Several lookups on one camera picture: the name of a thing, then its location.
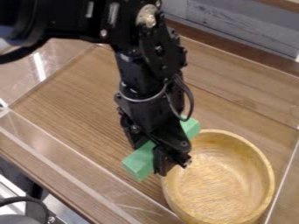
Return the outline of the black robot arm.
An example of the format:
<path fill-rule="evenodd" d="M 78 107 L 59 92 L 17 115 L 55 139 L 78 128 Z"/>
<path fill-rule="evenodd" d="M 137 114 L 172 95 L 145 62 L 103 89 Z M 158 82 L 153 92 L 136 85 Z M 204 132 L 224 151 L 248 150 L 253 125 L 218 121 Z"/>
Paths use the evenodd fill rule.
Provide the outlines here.
<path fill-rule="evenodd" d="M 168 27 L 161 0 L 0 0 L 0 39 L 17 48 L 0 55 L 14 62 L 49 39 L 106 44 L 120 73 L 114 94 L 125 136 L 136 149 L 150 141 L 153 173 L 164 176 L 190 161 L 181 123 L 193 96 L 182 81 L 186 49 Z"/>

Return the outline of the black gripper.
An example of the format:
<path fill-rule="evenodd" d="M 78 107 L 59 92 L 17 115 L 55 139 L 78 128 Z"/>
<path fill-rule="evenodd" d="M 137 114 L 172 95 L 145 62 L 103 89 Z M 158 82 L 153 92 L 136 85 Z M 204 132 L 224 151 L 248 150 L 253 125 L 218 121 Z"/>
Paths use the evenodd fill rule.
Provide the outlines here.
<path fill-rule="evenodd" d="M 152 93 L 138 94 L 125 83 L 114 95 L 120 124 L 126 140 L 136 150 L 150 140 L 153 173 L 165 177 L 174 165 L 185 167 L 190 158 L 190 140 L 180 122 L 192 118 L 192 108 L 182 115 L 184 96 L 192 92 L 180 82 L 165 82 Z"/>

